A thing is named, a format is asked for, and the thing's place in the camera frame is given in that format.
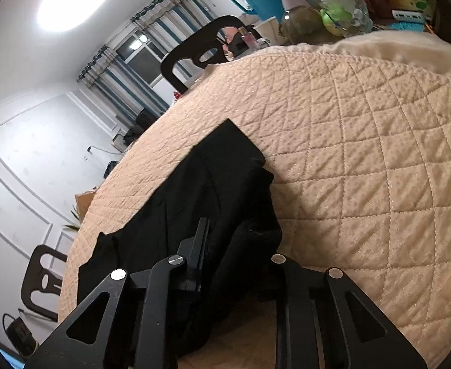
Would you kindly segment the dark wooden chair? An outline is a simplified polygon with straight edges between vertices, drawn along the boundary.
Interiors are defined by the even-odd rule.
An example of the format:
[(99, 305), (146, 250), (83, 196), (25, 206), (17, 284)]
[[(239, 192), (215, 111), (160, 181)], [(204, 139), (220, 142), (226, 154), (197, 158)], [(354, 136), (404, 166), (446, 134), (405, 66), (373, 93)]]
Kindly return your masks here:
[(162, 76), (178, 93), (185, 94), (188, 88), (175, 76), (173, 72), (175, 64), (183, 59), (190, 59), (196, 67), (205, 69), (212, 64), (227, 62), (222, 48), (223, 42), (218, 38), (218, 33), (227, 27), (238, 30), (244, 26), (240, 19), (231, 15), (222, 16), (207, 23), (164, 57), (160, 64)]
[(33, 301), (32, 295), (35, 292), (42, 294), (52, 294), (60, 296), (62, 278), (55, 275), (49, 268), (42, 264), (44, 256), (51, 256), (53, 259), (67, 262), (67, 256), (45, 244), (37, 246), (30, 257), (23, 283), (20, 290), (21, 301), (34, 313), (52, 321), (58, 321), (58, 314)]

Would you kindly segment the glass jar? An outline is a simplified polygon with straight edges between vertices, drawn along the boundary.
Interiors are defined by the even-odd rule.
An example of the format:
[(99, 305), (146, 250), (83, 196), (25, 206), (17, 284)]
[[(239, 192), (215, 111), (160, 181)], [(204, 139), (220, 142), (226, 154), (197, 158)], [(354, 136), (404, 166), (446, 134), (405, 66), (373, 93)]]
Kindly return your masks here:
[(291, 44), (315, 42), (321, 36), (324, 25), (317, 10), (297, 6), (285, 11), (279, 26), (281, 35)]

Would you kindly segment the person lying in background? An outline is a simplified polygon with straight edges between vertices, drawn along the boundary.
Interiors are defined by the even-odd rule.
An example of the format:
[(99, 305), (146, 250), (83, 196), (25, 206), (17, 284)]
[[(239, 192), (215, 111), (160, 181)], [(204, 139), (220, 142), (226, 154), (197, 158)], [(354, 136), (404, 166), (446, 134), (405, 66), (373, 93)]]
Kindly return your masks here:
[(222, 48), (228, 59), (237, 58), (248, 50), (248, 46), (237, 28), (226, 27), (222, 31), (225, 35), (225, 42), (222, 44)]

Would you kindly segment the dark wooden chair right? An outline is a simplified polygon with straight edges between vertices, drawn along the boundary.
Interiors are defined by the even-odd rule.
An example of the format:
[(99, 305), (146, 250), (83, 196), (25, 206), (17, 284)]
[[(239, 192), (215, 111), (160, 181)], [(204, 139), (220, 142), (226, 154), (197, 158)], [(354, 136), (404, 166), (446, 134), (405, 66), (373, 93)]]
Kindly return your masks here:
[(240, 19), (231, 15), (222, 16), (207, 23), (164, 57), (160, 64), (162, 76), (178, 93), (185, 94), (188, 88), (175, 76), (173, 72), (175, 64), (183, 59), (190, 59), (196, 67), (205, 69), (212, 64), (227, 62), (222, 48), (223, 42), (218, 38), (218, 33), (227, 27), (238, 30), (244, 26)]

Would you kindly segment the dark wooden chair left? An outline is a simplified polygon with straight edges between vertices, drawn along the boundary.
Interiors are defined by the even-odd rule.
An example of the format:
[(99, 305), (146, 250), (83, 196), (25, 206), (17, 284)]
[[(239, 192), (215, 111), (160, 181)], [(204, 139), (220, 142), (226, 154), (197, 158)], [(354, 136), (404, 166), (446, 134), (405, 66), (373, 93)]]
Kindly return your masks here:
[(42, 264), (44, 256), (51, 256), (53, 259), (67, 262), (67, 256), (45, 244), (37, 246), (30, 257), (23, 283), (20, 290), (21, 301), (34, 313), (52, 321), (58, 321), (58, 314), (33, 301), (32, 295), (35, 292), (42, 294), (52, 294), (60, 296), (62, 278), (55, 275), (49, 268)]

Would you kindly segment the striped curtain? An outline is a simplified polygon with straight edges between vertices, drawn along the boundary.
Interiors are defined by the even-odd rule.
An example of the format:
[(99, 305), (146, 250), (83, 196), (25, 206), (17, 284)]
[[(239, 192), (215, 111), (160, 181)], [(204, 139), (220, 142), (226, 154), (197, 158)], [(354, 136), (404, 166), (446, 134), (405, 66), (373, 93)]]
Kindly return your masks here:
[(108, 102), (123, 122), (135, 122), (142, 111), (159, 118), (170, 107), (115, 50), (105, 44), (82, 68), (77, 81)]
[(130, 22), (134, 31), (145, 34), (166, 56), (213, 19), (200, 0), (153, 0)]

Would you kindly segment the beige quilted bed cover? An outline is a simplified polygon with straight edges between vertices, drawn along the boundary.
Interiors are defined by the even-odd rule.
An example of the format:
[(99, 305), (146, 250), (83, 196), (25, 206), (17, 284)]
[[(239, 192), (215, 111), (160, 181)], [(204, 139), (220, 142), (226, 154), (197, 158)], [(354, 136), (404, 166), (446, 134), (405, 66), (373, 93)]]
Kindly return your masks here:
[(95, 194), (59, 317), (75, 308), (97, 236), (125, 225), (227, 119), (274, 173), (281, 252), (343, 269), (439, 367), (451, 355), (451, 45), (430, 34), (272, 47), (207, 68)]

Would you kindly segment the green snake plant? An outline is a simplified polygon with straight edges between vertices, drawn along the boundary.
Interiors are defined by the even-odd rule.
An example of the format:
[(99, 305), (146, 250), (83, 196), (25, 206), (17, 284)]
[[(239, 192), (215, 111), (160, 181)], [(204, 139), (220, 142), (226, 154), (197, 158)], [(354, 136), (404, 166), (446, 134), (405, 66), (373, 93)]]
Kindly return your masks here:
[(82, 220), (79, 211), (75, 205), (72, 206), (70, 214), (72, 215), (72, 220), (69, 223), (63, 225), (63, 228), (69, 229), (73, 232), (78, 232), (80, 230)]

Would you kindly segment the window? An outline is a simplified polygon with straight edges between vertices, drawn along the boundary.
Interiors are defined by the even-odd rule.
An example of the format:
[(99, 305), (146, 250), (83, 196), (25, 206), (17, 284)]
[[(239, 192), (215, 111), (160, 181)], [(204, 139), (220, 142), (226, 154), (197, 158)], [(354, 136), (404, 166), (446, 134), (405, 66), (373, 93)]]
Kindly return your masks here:
[(149, 85), (162, 79), (163, 52), (141, 31), (134, 31), (116, 48), (117, 54)]

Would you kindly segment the white cup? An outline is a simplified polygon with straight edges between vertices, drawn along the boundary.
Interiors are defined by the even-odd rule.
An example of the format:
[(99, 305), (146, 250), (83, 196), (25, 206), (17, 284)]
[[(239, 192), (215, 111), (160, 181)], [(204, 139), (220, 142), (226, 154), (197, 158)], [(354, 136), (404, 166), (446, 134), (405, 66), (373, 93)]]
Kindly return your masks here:
[(284, 45), (288, 42), (288, 40), (281, 35), (279, 22), (276, 17), (271, 17), (258, 22), (254, 25), (254, 29), (270, 45)]

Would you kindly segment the green toy in bowl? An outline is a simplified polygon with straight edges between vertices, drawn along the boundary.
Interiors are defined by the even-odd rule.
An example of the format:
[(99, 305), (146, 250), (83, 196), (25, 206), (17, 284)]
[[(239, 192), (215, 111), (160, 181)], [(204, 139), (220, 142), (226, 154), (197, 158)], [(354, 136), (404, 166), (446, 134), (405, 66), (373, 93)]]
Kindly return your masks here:
[(344, 30), (351, 27), (352, 14), (340, 5), (328, 5), (320, 14), (326, 30), (334, 36), (343, 37)]

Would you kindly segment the striped curtain right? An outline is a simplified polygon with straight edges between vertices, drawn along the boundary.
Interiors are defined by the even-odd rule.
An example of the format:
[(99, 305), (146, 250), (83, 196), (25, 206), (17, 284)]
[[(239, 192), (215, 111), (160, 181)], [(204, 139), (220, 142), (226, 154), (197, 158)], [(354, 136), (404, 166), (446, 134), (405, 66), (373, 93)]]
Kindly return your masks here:
[(145, 34), (166, 56), (213, 19), (200, 0), (153, 0), (130, 22), (134, 31)]

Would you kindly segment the black pants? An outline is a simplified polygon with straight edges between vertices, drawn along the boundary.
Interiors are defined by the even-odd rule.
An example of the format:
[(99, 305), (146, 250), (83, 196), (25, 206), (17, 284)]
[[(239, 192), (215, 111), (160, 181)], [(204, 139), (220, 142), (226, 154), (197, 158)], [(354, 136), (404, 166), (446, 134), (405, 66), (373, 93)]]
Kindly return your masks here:
[(231, 121), (196, 144), (120, 230), (101, 233), (79, 268), (85, 299), (114, 269), (152, 268), (210, 223), (198, 292), (185, 293), (174, 318), (180, 356), (204, 346), (230, 315), (270, 289), (270, 259), (282, 232), (273, 175), (256, 145)]

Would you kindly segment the striped curtain left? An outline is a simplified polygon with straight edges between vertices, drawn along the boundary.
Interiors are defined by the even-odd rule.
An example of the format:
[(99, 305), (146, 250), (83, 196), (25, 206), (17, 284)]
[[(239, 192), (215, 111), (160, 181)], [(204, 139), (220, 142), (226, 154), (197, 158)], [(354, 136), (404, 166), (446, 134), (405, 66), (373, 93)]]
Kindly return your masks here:
[(123, 122), (135, 122), (142, 111), (159, 118), (170, 107), (115, 50), (105, 44), (82, 68), (77, 81), (108, 102)]

